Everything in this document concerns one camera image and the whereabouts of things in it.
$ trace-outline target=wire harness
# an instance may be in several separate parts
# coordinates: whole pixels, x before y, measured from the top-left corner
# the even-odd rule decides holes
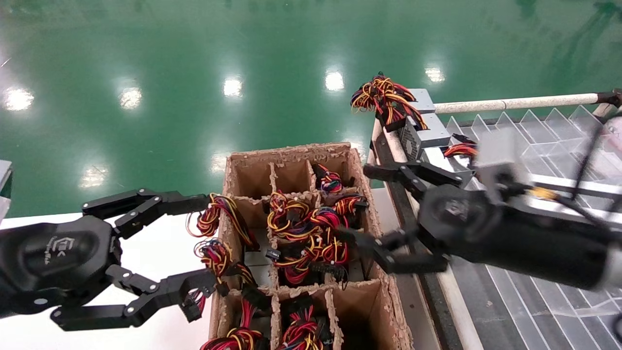
[[[269,249],[266,256],[294,286],[303,284],[311,271],[331,273],[338,281],[347,282],[348,244],[335,232],[339,226],[360,227],[367,205],[365,196],[349,194],[333,207],[310,210],[306,203],[272,193],[268,226],[290,243],[281,244],[281,251]]]
[[[244,217],[240,214],[235,201],[220,194],[210,193],[210,203],[197,218],[197,228],[201,233],[197,235],[190,230],[190,218],[192,217],[192,213],[187,216],[186,230],[194,237],[213,237],[218,230],[221,211],[231,219],[231,223],[238,233],[242,244],[249,249],[249,251],[258,251],[259,243],[253,233],[248,229],[248,225],[246,225]]]
[[[407,116],[415,121],[417,131],[427,130],[423,116],[409,103],[416,101],[406,87],[378,72],[352,95],[350,106],[356,111],[375,111],[387,131],[404,127]]]
[[[233,328],[224,338],[216,338],[205,343],[200,350],[262,350],[267,349],[260,346],[264,340],[260,331],[250,329],[253,315],[257,308],[248,300],[242,299],[242,317],[239,327]]]

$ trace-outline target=bundle of wires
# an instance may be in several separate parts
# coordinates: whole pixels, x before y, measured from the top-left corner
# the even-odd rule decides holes
[[[343,184],[341,183],[341,177],[339,174],[328,170],[325,166],[321,164],[316,164],[318,168],[320,168],[324,172],[324,176],[320,181],[320,189],[326,193],[337,193],[343,189]]]
[[[282,269],[288,283],[303,283],[309,275],[311,263],[343,267],[349,262],[348,245],[333,233],[339,226],[349,226],[346,216],[356,212],[358,202],[366,202],[365,196],[349,194],[336,201],[333,207],[311,211],[307,204],[290,200],[283,193],[272,194],[268,226],[278,237],[298,244],[293,249],[293,246],[286,249],[290,255],[274,262],[274,266]]]
[[[356,212],[355,204],[357,202],[367,202],[367,198],[361,194],[347,194],[336,201],[333,209],[337,215],[346,216],[348,214],[354,214]]]
[[[201,232],[200,235],[195,235],[190,230],[189,225],[190,217],[192,216],[192,214],[189,214],[187,217],[186,230],[190,235],[194,237],[213,237],[216,234],[216,230],[218,228],[221,210],[223,210],[225,214],[231,219],[231,223],[233,224],[233,227],[238,233],[242,244],[245,245],[250,251],[258,251],[259,243],[257,242],[257,239],[255,238],[253,233],[248,229],[246,221],[239,213],[238,206],[232,199],[226,196],[210,193],[210,203],[207,205],[205,211],[203,211],[203,213],[199,215],[197,219],[197,228]]]
[[[331,207],[321,207],[315,209],[311,213],[309,220],[319,227],[325,227],[328,229],[336,229],[340,225],[348,227],[348,221],[337,214],[337,211]]]
[[[305,202],[288,199],[278,191],[270,196],[269,205],[267,224],[279,238],[290,242],[302,242],[318,232],[307,219],[310,209]]]
[[[249,329],[256,311],[257,308],[246,299],[242,299],[242,319],[239,327],[230,330],[224,338],[208,341],[200,350],[254,350],[263,337],[260,331]]]
[[[204,240],[195,245],[195,255],[201,258],[205,267],[214,272],[218,284],[223,283],[222,277],[231,265],[231,249],[218,238]]]
[[[231,248],[218,238],[204,240],[195,245],[195,255],[201,258],[205,267],[214,272],[218,284],[222,284],[222,277],[230,268],[234,268],[235,275],[242,277],[242,283],[257,286],[257,282],[249,268],[241,262],[233,262]]]
[[[427,130],[421,113],[409,103],[415,101],[415,97],[406,87],[392,82],[382,72],[378,72],[377,76],[352,95],[350,106],[357,111],[375,111],[381,115],[386,113],[387,125],[410,115],[418,124],[418,130]]]
[[[302,311],[302,315],[290,315],[292,322],[283,334],[283,343],[277,350],[323,350],[317,323],[311,318],[313,306]]]
[[[470,161],[473,161],[477,156],[477,143],[469,137],[460,134],[452,134],[452,138],[455,138],[460,143],[449,146],[447,150],[443,152],[445,158],[467,156]]]
[[[285,279],[292,285],[299,285],[309,274],[309,263],[313,261],[314,254],[309,248],[300,252],[300,257],[284,257],[283,261],[274,262],[274,266],[283,269]]]

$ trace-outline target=logo on robot arm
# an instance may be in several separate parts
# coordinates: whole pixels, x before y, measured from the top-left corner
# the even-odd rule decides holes
[[[61,239],[58,236],[54,236],[47,242],[45,247],[45,264],[50,263],[50,259],[52,258],[52,254],[56,254],[56,257],[65,257],[67,256],[67,252],[73,248],[73,244],[75,239],[69,237],[63,237]]]

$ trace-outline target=black wire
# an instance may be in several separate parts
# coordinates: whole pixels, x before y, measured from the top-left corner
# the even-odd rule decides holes
[[[618,242],[620,241],[621,237],[619,237],[618,235],[614,234],[609,229],[609,226],[607,226],[605,221],[595,217],[594,215],[591,215],[589,211],[587,211],[584,208],[582,208],[577,202],[574,202],[570,198],[566,198],[564,196],[557,196],[554,199],[554,201],[558,202],[559,204],[563,205],[564,207],[572,209],[575,212],[578,212],[579,214],[581,214],[589,222],[593,223],[594,226],[596,226],[599,229],[601,229],[605,233],[605,238],[607,240],[615,240],[615,241],[618,241]]]
[[[596,145],[598,144],[598,140],[600,140],[600,137],[599,137],[600,134],[605,129],[605,124],[607,124],[608,121],[614,118],[617,118],[619,116],[622,116],[622,111],[614,115],[603,118],[601,120],[601,124],[597,126],[596,128],[594,128],[594,131],[592,132],[592,138],[590,140],[590,144],[588,145],[588,148],[587,148],[587,153],[585,154],[585,157],[583,157],[583,159],[581,160],[581,165],[579,166],[579,171],[577,173],[577,181],[576,181],[577,183],[575,184],[575,187],[572,189],[571,196],[570,196],[571,201],[574,201],[577,198],[577,195],[579,194],[579,185],[585,178],[587,167],[590,165],[590,160],[592,158],[592,153],[594,153],[594,149],[596,148]]]

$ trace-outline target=gray metal block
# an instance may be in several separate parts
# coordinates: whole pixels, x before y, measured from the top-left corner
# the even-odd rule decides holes
[[[0,222],[9,211],[11,205],[11,174],[13,168],[9,161],[0,160]]]
[[[488,197],[494,203],[500,203],[496,183],[500,174],[512,176],[521,184],[529,183],[527,168],[521,161],[521,154],[516,145],[516,133],[513,129],[502,128],[484,134],[478,144],[477,173],[481,183],[486,186]]]
[[[439,117],[434,113],[426,113],[422,117],[428,130],[420,130],[415,134],[415,140],[418,141],[420,148],[447,146],[451,135]]]
[[[424,88],[410,88],[408,91],[415,97],[416,102],[410,102],[410,104],[416,108],[421,114],[424,113],[434,113],[436,112],[436,107],[434,107],[434,102],[432,102],[432,98],[428,91]]]

